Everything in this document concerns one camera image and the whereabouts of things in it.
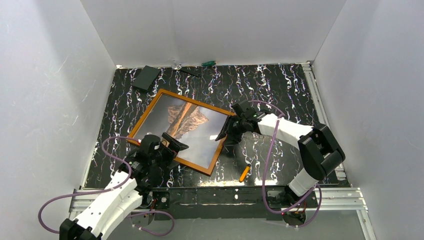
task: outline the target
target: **framed picture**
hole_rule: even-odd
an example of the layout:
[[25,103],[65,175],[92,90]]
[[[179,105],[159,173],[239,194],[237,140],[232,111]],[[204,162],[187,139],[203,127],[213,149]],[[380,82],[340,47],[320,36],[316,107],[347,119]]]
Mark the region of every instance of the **framed picture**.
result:
[[234,113],[160,89],[129,137],[142,139],[146,134],[166,132],[189,146],[178,153],[177,162],[211,175],[225,140],[215,138],[228,115]]

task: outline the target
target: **orange handle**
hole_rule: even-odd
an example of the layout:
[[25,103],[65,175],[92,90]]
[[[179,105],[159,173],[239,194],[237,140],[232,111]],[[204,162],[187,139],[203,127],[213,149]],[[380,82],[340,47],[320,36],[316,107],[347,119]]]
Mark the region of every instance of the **orange handle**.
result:
[[249,172],[249,170],[251,169],[251,166],[252,165],[247,165],[246,166],[246,168],[244,169],[244,171],[243,171],[243,173],[241,174],[241,176],[240,176],[240,179],[238,180],[240,183],[242,183],[244,180],[245,180],[245,178],[246,178],[246,175],[248,174],[248,172]]

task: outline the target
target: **yellow tool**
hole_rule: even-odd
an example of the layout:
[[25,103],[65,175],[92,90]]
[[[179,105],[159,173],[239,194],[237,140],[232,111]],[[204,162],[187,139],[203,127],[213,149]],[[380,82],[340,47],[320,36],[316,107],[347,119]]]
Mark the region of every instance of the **yellow tool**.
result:
[[249,170],[251,169],[251,166],[252,166],[252,165],[249,163],[249,164],[246,166],[246,168],[244,169],[243,173],[242,173],[242,174],[241,174],[241,176],[240,176],[240,179],[238,180],[240,183],[242,183],[242,182],[245,180],[246,175],[248,174]]

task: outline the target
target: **marble tabletop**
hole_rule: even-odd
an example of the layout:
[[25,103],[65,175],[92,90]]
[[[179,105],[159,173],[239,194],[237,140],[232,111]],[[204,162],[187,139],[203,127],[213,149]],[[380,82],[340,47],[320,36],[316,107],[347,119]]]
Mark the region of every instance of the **marble tabletop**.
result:
[[[102,152],[100,144],[111,136],[128,136],[159,89],[165,89],[231,111],[231,104],[243,99],[262,100],[276,105],[285,113],[285,119],[304,125],[318,123],[318,115],[311,92],[299,64],[229,65],[190,67],[201,73],[195,77],[169,67],[161,68],[152,90],[142,93],[131,86],[141,68],[117,69],[96,146],[83,188],[104,188],[118,168]],[[223,148],[211,176],[182,164],[164,169],[161,185],[157,187],[241,187],[262,185],[264,159],[271,137],[245,133],[242,142],[232,149]],[[133,148],[123,141],[111,141],[107,150],[120,157]],[[244,182],[239,177],[246,165],[252,168]],[[281,141],[276,141],[269,163],[266,185],[287,185],[302,169],[299,151]],[[336,175],[330,174],[322,184],[338,184]]]

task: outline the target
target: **floor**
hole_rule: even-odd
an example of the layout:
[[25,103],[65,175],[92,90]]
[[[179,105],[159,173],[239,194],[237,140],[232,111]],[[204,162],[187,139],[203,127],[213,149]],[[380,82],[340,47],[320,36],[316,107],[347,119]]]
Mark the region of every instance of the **floor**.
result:
[[[243,99],[263,100],[282,109],[290,121],[305,125],[318,122],[305,74],[298,64],[190,69],[200,72],[202,76],[194,77],[171,68],[161,68],[153,90],[149,93],[140,93],[131,86],[140,68],[116,70],[84,188],[97,189],[107,185],[117,164],[105,157],[99,144],[109,136],[127,136],[159,89],[229,111],[233,102]],[[179,165],[173,169],[165,169],[162,183],[158,187],[260,186],[264,159],[270,143],[271,138],[268,136],[246,133],[239,146],[223,149],[210,177]],[[117,141],[107,146],[109,152],[122,157],[130,148],[129,144]],[[272,153],[273,160],[266,176],[266,184],[287,185],[303,167],[300,153],[284,142],[277,142]],[[249,162],[252,162],[251,172],[243,183],[239,183],[240,174]],[[338,183],[334,173],[322,182],[325,185]]]

